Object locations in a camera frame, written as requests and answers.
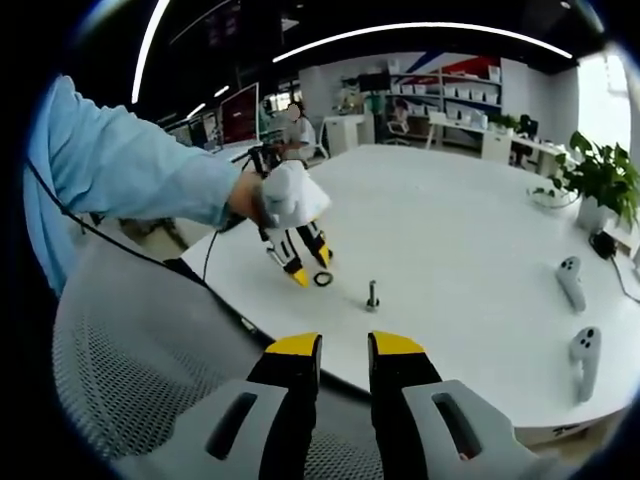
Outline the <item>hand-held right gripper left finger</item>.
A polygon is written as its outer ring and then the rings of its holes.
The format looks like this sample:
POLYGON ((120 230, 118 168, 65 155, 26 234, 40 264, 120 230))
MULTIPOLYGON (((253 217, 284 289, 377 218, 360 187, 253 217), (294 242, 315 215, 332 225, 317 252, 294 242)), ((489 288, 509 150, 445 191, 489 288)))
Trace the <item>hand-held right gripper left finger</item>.
POLYGON ((316 424, 322 337, 272 343, 248 377, 178 416, 171 437, 124 457, 122 479, 301 479, 316 424))

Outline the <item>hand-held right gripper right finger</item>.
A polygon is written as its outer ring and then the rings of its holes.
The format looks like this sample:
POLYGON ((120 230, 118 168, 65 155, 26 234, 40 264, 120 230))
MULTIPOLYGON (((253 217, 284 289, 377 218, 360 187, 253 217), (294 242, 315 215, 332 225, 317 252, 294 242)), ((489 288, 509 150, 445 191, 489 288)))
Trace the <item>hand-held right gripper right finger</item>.
POLYGON ((458 380, 441 379, 408 337, 368 335, 371 417, 387 479, 562 479, 556 457, 520 443, 511 421, 458 380))

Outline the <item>person's left hand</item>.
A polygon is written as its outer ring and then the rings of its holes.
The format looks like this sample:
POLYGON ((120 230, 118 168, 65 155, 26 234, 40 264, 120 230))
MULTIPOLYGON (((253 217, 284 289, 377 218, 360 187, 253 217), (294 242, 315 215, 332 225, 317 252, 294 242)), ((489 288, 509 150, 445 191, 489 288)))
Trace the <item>person's left hand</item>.
POLYGON ((286 229, 305 224, 299 211, 305 174, 301 161, 285 161, 258 182, 251 194, 254 221, 258 226, 286 229))

